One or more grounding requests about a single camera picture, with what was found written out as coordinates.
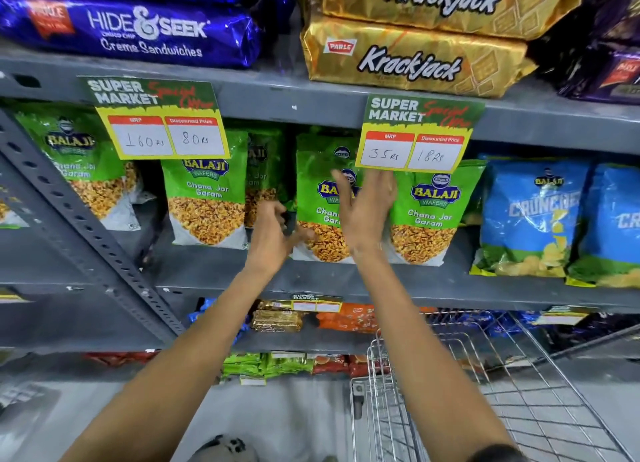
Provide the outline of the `grey metal shelf rack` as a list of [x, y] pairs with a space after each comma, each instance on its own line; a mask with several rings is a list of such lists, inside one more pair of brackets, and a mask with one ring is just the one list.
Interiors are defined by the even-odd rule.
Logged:
[[[210, 81], [218, 98], [223, 117], [356, 128], [362, 124], [366, 100], [374, 92], [391, 93], [383, 88], [367, 88], [310, 81], [302, 59], [298, 34], [280, 38], [276, 57], [261, 61], [257, 70], [226, 70], [161, 65], [136, 61], [105, 60], [65, 54], [44, 53], [21, 48], [0, 40], [0, 94], [6, 97], [41, 101], [88, 102], [88, 91], [77, 76], [167, 77], [184, 81]], [[526, 77], [512, 86], [501, 99], [476, 100], [484, 104], [472, 134], [472, 144], [488, 140], [488, 144], [551, 147], [584, 152], [621, 152], [624, 158], [640, 156], [640, 106], [600, 102], [573, 101], [558, 96], [554, 89], [534, 77]], [[208, 296], [223, 289], [223, 280], [239, 268], [242, 255], [220, 264], [218, 277], [207, 277], [208, 267], [196, 266], [186, 253], [196, 259], [217, 258], [191, 247], [171, 246], [168, 225], [154, 247], [152, 279], [156, 287], [167, 287], [162, 293], [172, 307], [195, 306], [197, 296]], [[637, 290], [569, 287], [562, 280], [541, 278], [497, 278], [469, 275], [476, 246], [472, 246], [475, 230], [459, 231], [454, 244], [440, 267], [443, 273], [417, 273], [417, 267], [396, 265], [397, 275], [417, 303], [429, 306], [475, 310], [545, 310], [550, 306], [598, 306], [602, 311], [624, 314], [640, 313]], [[337, 287], [344, 300], [364, 303], [364, 286], [353, 265], [311, 265], [291, 260], [270, 285], [268, 293], [309, 291], [313, 288]], [[612, 335], [571, 352], [555, 354], [559, 368], [578, 385], [623, 383], [640, 386], [640, 327], [629, 333]], [[251, 334], [241, 339], [241, 350], [267, 347], [284, 351], [302, 351], [302, 346], [318, 354], [339, 349], [354, 349], [363, 354], [372, 342], [371, 335], [325, 331], [305, 326], [294, 334]]]

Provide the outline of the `dark purple biscuit packet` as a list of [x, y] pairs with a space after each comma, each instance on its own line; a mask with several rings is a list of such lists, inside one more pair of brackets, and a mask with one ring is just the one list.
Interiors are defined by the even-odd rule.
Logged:
[[558, 95], [579, 101], [640, 106], [640, 47], [599, 42], [565, 72]]
[[582, 0], [529, 44], [533, 56], [580, 51], [594, 42], [640, 47], [640, 0]]

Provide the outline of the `gold cracker packet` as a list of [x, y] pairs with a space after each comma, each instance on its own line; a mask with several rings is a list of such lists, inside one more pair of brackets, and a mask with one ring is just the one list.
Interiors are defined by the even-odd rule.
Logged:
[[531, 41], [582, 0], [303, 0], [317, 12], [393, 24]]
[[517, 40], [311, 15], [300, 35], [314, 81], [501, 98], [537, 64]]

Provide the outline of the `small red biscuit packets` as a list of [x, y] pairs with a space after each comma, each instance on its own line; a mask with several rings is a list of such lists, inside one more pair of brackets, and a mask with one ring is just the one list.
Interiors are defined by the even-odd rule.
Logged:
[[345, 374], [350, 378], [367, 377], [369, 361], [365, 354], [332, 354], [316, 356], [311, 374]]

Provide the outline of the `small yellow shelf price tag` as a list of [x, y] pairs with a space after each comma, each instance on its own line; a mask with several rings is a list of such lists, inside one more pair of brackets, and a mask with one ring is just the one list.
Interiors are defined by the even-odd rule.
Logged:
[[339, 313], [342, 301], [342, 297], [309, 293], [291, 294], [292, 310], [296, 312]]
[[575, 326], [591, 313], [593, 311], [589, 309], [559, 306], [540, 312], [531, 323], [534, 326]]

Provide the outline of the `small green biscuit packets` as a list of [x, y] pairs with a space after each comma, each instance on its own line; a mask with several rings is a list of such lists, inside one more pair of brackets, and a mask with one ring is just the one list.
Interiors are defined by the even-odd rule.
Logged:
[[272, 353], [230, 354], [223, 362], [221, 377], [232, 376], [262, 377], [270, 379], [300, 373], [310, 374], [314, 359], [305, 354], [292, 358], [277, 358]]

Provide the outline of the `person's right hand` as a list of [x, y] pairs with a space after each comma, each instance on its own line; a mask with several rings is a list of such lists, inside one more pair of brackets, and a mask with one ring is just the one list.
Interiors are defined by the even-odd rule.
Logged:
[[356, 264], [373, 255], [380, 255], [383, 228], [397, 197], [394, 172], [369, 168], [362, 186], [353, 195], [349, 214], [339, 214], [344, 240]]

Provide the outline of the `person's left forearm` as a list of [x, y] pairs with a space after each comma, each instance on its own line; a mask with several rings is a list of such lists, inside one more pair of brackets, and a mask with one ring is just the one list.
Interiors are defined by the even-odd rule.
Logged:
[[59, 462], [170, 462], [250, 307], [276, 272], [272, 265], [245, 265], [193, 327], [123, 386]]

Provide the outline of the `small gold biscuit packs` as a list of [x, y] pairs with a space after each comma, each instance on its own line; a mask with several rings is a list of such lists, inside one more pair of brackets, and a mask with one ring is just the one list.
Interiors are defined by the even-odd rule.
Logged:
[[293, 309], [292, 301], [259, 300], [252, 311], [250, 328], [260, 332], [299, 332], [306, 312]]

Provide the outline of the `person's left hand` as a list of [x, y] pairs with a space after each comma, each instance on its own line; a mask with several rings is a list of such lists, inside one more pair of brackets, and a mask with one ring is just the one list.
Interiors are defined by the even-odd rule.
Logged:
[[280, 270], [295, 246], [316, 239], [306, 227], [286, 232], [283, 204], [264, 200], [259, 204], [244, 270], [270, 280]]

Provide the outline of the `row of green snack bags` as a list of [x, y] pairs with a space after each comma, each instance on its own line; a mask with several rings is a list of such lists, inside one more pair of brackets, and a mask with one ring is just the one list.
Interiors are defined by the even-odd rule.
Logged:
[[[284, 165], [287, 141], [278, 127], [242, 124], [227, 130], [231, 157], [162, 161], [174, 243], [242, 248], [257, 207], [276, 200], [292, 171]], [[295, 247], [296, 260], [352, 264], [340, 227], [339, 191], [331, 171], [340, 169], [356, 196], [364, 180], [355, 166], [358, 139], [321, 134], [296, 137], [296, 220], [315, 240]], [[486, 167], [463, 160], [453, 174], [397, 172], [398, 196], [390, 210], [392, 262], [440, 266], [463, 212]]]

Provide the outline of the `person's right forearm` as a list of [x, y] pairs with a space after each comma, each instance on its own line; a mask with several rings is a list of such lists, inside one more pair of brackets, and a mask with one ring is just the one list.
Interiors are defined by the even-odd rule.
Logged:
[[381, 247], [351, 252], [430, 462], [527, 462], [476, 383], [413, 304]]

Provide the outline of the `orange biscuit packets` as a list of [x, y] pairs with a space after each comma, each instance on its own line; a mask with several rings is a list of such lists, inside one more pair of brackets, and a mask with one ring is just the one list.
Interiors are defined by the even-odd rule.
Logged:
[[372, 304], [344, 303], [337, 313], [316, 313], [319, 327], [335, 331], [376, 334], [378, 321]]

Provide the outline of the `green yellow price tag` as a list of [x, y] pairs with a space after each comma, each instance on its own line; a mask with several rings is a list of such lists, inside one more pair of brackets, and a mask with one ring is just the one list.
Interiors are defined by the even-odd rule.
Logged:
[[356, 166], [452, 173], [484, 109], [477, 101], [369, 94]]
[[79, 76], [121, 159], [229, 159], [211, 83]]

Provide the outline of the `person's shoe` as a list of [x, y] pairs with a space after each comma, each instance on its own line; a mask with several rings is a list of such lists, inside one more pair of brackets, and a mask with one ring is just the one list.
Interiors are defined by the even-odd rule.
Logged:
[[197, 449], [187, 462], [252, 462], [245, 442], [219, 434]]

